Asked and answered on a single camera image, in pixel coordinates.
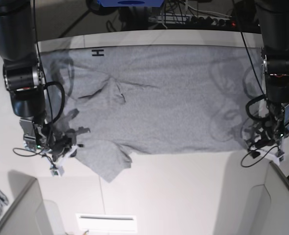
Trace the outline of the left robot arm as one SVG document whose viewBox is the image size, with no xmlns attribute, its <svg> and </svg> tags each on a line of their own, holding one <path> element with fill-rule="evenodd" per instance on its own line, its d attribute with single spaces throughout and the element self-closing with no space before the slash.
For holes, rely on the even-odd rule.
<svg viewBox="0 0 289 235">
<path fill-rule="evenodd" d="M 248 116 L 261 125 L 256 131 L 260 139 L 248 142 L 248 149 L 275 145 L 280 150 L 289 136 L 289 0 L 257 0 L 255 6 L 266 93 L 245 106 Z"/>
</svg>

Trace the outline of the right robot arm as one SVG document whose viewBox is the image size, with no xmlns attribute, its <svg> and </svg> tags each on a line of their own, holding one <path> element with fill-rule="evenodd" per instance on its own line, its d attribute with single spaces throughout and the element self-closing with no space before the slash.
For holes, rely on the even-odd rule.
<svg viewBox="0 0 289 235">
<path fill-rule="evenodd" d="M 38 51 L 35 14 L 28 0 L 0 0 L 0 56 L 3 80 L 13 112 L 20 117 L 24 147 L 30 156 L 70 153 L 71 137 L 56 132 L 66 95 L 60 82 L 47 82 Z"/>
</svg>

